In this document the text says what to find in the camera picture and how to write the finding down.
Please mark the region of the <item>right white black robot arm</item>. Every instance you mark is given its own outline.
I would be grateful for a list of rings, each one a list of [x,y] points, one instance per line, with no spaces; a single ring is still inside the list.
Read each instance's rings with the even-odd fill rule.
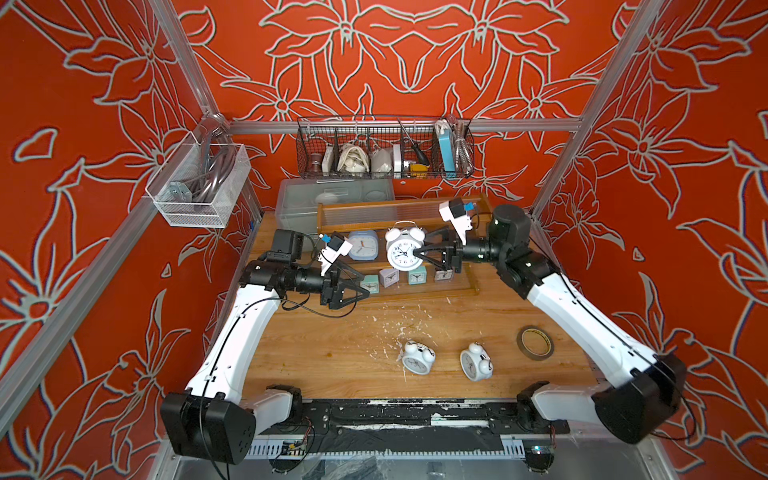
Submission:
[[[536,382],[517,396],[524,429],[546,421],[600,424],[617,439],[637,444],[674,416],[683,404],[687,368],[673,354],[661,355],[625,332],[588,301],[545,254],[530,246],[531,219],[512,204],[493,210],[487,234],[470,235],[471,205],[459,198],[438,211],[447,226],[442,241],[416,250],[440,269],[467,262],[492,265],[500,280],[554,320],[603,374],[604,385],[557,386]]]

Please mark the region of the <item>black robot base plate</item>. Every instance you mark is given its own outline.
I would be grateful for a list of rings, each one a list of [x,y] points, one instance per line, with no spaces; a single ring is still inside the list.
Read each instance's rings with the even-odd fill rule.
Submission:
[[[562,420],[525,428],[513,400],[321,399],[305,402],[299,420],[256,435],[248,456],[521,459],[569,433]]]

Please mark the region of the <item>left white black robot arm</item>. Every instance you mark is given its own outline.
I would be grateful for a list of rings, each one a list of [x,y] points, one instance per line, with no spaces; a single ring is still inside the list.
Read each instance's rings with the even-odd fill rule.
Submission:
[[[368,298],[362,274],[343,262],[352,250],[339,233],[320,235],[325,246],[319,265],[301,265],[304,234],[276,230],[269,251],[243,270],[230,314],[201,367],[181,393],[162,402],[160,414],[177,455],[236,465],[256,435],[285,421],[302,418],[296,387],[272,385],[242,405],[246,374],[261,337],[291,291],[316,294],[331,310]]]

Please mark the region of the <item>blue rounded alarm clock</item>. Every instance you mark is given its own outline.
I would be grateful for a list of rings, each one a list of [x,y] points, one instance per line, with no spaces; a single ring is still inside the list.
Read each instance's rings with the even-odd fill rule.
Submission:
[[[348,236],[352,244],[348,256],[355,261],[373,261],[379,255],[379,239],[374,230],[353,231]]]

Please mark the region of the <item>teal square alarm clock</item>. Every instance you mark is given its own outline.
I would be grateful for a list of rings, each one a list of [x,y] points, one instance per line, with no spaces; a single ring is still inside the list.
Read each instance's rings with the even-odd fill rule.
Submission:
[[[379,276],[370,274],[365,275],[361,281],[361,286],[365,288],[371,295],[380,293],[380,281]]]
[[[407,281],[409,285],[423,285],[427,282],[427,276],[426,266],[420,265],[407,273]]]

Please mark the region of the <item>lilac square alarm clock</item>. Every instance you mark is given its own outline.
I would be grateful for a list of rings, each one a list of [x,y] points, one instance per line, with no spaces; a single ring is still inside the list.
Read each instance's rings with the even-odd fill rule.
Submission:
[[[382,269],[379,271],[379,280],[383,288],[390,288],[399,283],[400,271],[395,268]]]

